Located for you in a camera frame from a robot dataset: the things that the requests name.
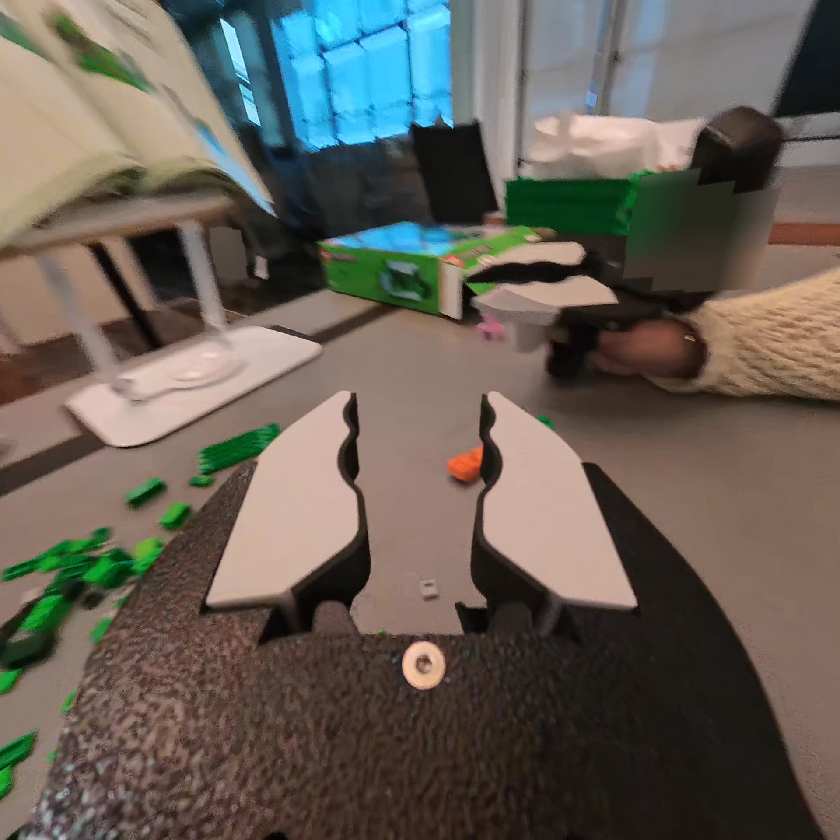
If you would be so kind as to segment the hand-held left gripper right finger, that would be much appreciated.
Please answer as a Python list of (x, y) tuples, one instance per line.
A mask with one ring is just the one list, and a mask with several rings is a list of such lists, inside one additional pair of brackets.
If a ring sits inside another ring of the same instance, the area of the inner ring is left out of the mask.
[[(485, 487), (476, 509), (473, 580), (490, 602), (512, 595), (630, 613), (637, 597), (580, 457), (500, 392), (482, 396)], [(510, 583), (490, 582), (483, 559)]]

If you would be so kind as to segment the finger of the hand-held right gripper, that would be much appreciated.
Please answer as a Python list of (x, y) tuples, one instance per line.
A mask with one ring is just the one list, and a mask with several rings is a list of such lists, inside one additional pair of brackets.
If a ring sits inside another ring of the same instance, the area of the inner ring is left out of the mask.
[(602, 279), (607, 258), (598, 249), (585, 249), (574, 241), (542, 241), (516, 246), (478, 265), (467, 278), (470, 287), (479, 284), (524, 286), (533, 282), (560, 283), (572, 277)]
[(520, 353), (543, 347), (550, 324), (565, 308), (613, 305), (614, 291), (589, 276), (560, 282), (502, 283), (473, 298), (471, 306), (504, 328), (506, 340)]

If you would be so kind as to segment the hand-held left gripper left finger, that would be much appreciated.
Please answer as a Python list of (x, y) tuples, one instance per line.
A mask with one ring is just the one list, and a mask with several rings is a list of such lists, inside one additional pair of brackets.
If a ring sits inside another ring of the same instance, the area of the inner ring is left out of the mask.
[(340, 391), (257, 458), (206, 594), (215, 611), (350, 606), (370, 576), (356, 394)]

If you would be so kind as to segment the person's right forearm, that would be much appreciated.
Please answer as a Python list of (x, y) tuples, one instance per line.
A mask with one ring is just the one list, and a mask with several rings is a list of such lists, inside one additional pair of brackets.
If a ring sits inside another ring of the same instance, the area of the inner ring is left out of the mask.
[(839, 400), (839, 268), (753, 294), (711, 299), (681, 317), (705, 345), (688, 380), (650, 377), (672, 393)]

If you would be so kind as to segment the green lego set box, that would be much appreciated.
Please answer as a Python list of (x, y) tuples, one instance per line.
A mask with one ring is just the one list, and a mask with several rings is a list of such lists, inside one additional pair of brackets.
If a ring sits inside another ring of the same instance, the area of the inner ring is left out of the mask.
[(324, 239), (318, 256), (331, 291), (460, 321), (478, 265), (541, 241), (523, 226), (401, 222)]

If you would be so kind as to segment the pile of green lego pieces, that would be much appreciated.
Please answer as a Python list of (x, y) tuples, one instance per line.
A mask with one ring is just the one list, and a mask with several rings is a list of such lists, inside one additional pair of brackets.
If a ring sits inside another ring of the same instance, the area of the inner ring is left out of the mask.
[[(201, 449), (197, 473), (187, 481), (190, 487), (208, 488), (219, 472), (256, 459), (280, 435), (280, 426), (270, 423), (248, 430), (218, 444)], [(130, 510), (146, 507), (165, 494), (168, 485), (155, 477), (132, 488), (124, 498)], [(165, 532), (180, 530), (193, 516), (193, 507), (185, 502), (172, 503), (157, 522)], [(70, 612), (81, 603), (90, 608), (100, 596), (121, 590), (143, 578), (165, 547), (162, 538), (149, 538), (131, 550), (118, 546), (111, 528), (100, 528), (87, 537), (58, 542), (33, 559), (16, 563), (2, 571), (2, 582), (19, 580), (31, 574), (52, 574), (35, 595), (24, 599), (17, 612), (4, 624), (1, 634), (1, 693), (12, 691), (22, 675), (45, 662), (56, 648), (61, 628)], [(37, 730), (2, 743), (2, 800), (14, 789), (19, 764), (31, 755)]]

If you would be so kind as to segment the lego instruction booklet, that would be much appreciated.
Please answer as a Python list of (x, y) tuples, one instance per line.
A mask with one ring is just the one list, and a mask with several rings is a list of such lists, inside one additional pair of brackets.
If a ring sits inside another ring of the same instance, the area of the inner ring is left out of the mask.
[(205, 188), (274, 200), (155, 2), (2, 2), (1, 240), (69, 207)]

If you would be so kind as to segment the person's right hand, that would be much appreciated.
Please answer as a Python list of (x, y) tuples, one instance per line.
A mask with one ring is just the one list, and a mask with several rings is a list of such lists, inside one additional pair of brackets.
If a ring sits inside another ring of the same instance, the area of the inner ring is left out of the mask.
[(707, 348), (687, 322), (644, 321), (626, 331), (602, 331), (589, 353), (590, 366), (609, 375), (691, 380), (707, 360)]

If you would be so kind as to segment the dark green storage box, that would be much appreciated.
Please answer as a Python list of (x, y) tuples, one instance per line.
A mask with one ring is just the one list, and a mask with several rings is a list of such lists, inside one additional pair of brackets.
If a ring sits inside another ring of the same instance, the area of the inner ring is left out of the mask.
[(647, 175), (649, 171), (617, 180), (509, 180), (507, 222), (510, 226), (550, 228), (559, 234), (626, 236), (638, 187)]

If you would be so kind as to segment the orange brick separator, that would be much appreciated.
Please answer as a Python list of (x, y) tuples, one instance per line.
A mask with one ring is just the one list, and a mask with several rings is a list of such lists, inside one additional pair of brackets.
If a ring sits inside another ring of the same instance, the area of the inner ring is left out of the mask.
[(480, 471), (484, 458), (483, 444), (469, 452), (451, 458), (447, 464), (449, 476), (457, 482), (470, 485), (480, 478)]

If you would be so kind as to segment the black flat panel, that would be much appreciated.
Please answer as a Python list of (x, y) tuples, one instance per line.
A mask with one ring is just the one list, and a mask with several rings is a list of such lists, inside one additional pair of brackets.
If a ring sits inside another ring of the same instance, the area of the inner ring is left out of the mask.
[(414, 123), (410, 136), (436, 224), (479, 224), (499, 210), (479, 121)]

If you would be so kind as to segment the white paper bag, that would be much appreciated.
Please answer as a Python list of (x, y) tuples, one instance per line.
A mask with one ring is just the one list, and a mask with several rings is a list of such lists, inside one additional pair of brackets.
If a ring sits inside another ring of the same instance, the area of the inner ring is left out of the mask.
[(562, 113), (537, 120), (520, 174), (537, 181), (623, 180), (688, 167), (703, 119)]

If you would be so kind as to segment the white book stand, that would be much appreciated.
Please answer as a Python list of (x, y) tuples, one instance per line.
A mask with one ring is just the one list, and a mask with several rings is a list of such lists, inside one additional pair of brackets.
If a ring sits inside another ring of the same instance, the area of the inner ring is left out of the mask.
[[(201, 223), (234, 208), (219, 191), (131, 197), (84, 206), (13, 238), (6, 256), (35, 259), (57, 295), (98, 381), (69, 396), (65, 407), (106, 446), (136, 448), (169, 436), (320, 356), (321, 344), (273, 329), (231, 329)], [(56, 255), (59, 247), (100, 244), (111, 236), (175, 228), (196, 286), (205, 331), (193, 343), (124, 369), (92, 320)]]

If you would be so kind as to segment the glass window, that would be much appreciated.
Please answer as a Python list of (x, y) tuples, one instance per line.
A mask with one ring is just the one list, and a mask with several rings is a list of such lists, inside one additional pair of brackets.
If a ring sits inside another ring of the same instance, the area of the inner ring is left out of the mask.
[(455, 124), (449, 2), (215, 2), (211, 44), (244, 125), (323, 151)]

